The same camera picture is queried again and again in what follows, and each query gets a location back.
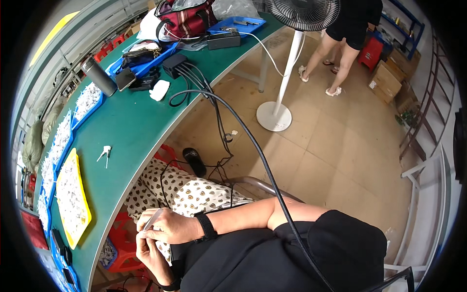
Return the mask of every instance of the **yellow light fixture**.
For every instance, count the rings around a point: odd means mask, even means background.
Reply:
[[[39,55],[45,49],[47,44],[52,40],[52,38],[57,34],[57,32],[59,32],[62,29],[62,27],[64,27],[65,24],[67,24],[78,13],[79,11],[65,15],[62,19],[60,19],[59,22],[57,22],[54,28],[52,28],[49,34],[45,37],[45,40],[41,43],[41,46],[37,49],[37,52],[34,54],[34,57],[32,58],[31,63],[29,63],[30,67],[36,62]]]

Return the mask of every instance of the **black power adapter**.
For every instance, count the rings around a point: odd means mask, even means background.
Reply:
[[[217,50],[230,47],[238,47],[241,44],[241,37],[238,32],[225,34],[215,34],[207,37],[207,48]]]
[[[188,59],[185,55],[175,54],[162,62],[162,68],[172,79],[177,79],[180,74],[175,70],[175,67],[186,61],[188,61]]]

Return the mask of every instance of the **black shirt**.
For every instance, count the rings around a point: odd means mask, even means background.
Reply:
[[[311,256],[335,291],[383,281],[386,237],[376,227],[331,210],[316,222],[295,222]],[[245,229],[216,240],[172,245],[181,291],[326,291],[288,223]]]
[[[360,30],[368,27],[368,22],[379,24],[381,0],[340,0],[340,12],[335,25]]]

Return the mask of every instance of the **black sleeve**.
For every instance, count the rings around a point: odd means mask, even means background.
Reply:
[[[310,227],[308,246],[337,291],[360,291],[383,281],[386,237],[374,226],[331,210]]]
[[[382,2],[381,0],[369,0],[368,2],[368,22],[376,26],[379,25],[381,19]]]

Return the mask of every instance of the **electric fan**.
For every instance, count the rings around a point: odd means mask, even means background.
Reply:
[[[279,132],[287,129],[292,123],[292,114],[282,104],[282,98],[296,62],[303,32],[322,30],[331,25],[339,15],[340,2],[339,0],[266,0],[266,5],[275,18],[295,29],[277,101],[265,102],[256,111],[259,124],[270,131]]]

